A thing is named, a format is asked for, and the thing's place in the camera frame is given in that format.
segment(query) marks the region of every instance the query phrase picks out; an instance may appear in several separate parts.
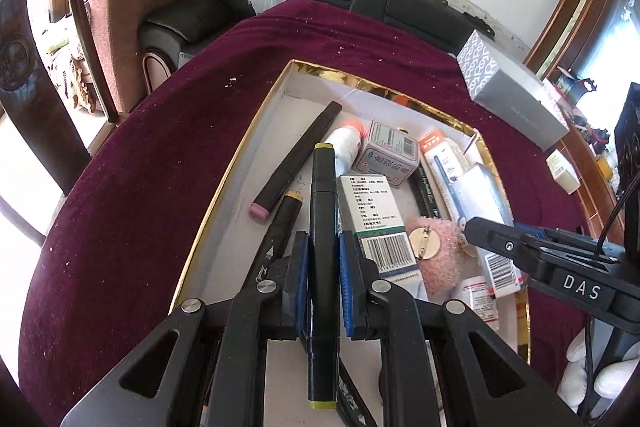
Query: maroon tablecloth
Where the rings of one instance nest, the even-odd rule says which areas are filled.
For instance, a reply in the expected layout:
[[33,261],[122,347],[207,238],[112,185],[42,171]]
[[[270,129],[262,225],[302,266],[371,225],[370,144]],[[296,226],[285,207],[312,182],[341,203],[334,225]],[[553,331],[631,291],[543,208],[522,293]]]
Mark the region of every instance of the maroon tablecloth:
[[[19,350],[20,387],[51,426],[166,316],[220,178],[292,58],[398,89],[477,127],[516,220],[586,225],[543,153],[470,101],[453,58],[326,4],[284,3],[178,70],[111,136],[66,200],[31,282]],[[530,318],[532,365],[555,384],[582,314],[532,292]]]

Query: white bottle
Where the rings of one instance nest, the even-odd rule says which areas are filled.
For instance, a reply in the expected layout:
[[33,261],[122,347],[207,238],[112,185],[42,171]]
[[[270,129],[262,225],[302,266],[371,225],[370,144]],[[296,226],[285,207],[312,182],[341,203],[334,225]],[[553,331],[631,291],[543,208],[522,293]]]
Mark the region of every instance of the white bottle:
[[364,127],[358,120],[348,120],[324,140],[334,146],[335,177],[347,174],[358,155],[364,137]]

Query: gloved hand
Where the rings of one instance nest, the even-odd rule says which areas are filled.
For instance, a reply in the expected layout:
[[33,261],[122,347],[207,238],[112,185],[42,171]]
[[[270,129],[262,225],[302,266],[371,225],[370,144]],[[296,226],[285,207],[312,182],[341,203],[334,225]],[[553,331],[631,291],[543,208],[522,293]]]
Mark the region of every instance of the gloved hand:
[[[564,371],[564,375],[562,375],[562,380],[558,387],[558,396],[574,412],[577,412],[578,406],[582,403],[587,393],[586,356],[584,330],[582,330],[566,350],[566,358],[569,364]],[[594,370],[598,365],[600,356],[596,359],[596,354],[594,354]],[[593,390],[603,398],[616,399],[629,378],[631,378],[631,374],[636,369],[636,365],[638,365],[638,360],[640,360],[640,343],[633,345],[626,352],[623,362],[607,365],[594,380]]]

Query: gray gift box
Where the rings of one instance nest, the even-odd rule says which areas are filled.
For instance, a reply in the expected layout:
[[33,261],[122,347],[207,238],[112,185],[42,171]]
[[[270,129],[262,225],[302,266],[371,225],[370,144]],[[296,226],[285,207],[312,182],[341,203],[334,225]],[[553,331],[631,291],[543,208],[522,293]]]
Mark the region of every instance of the gray gift box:
[[540,149],[548,149],[569,132],[538,78],[488,37],[474,31],[458,54],[458,64],[471,100]]

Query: silver bolt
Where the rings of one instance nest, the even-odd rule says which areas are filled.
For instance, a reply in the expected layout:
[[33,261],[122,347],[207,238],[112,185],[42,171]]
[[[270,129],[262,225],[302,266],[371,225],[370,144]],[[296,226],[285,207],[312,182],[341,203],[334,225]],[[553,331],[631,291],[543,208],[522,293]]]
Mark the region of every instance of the silver bolt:
[[452,300],[447,303],[447,311],[454,315],[460,315],[465,312],[465,305],[462,301]]
[[278,285],[274,283],[271,279],[265,279],[264,281],[258,282],[258,292],[260,293],[271,293],[274,289],[277,288]]
[[371,283],[371,289],[376,293],[386,293],[391,289],[391,283],[383,279],[378,279]]
[[182,311],[185,313],[195,313],[200,309],[200,306],[202,306],[202,304],[197,299],[187,299],[182,303],[180,308],[182,308]]

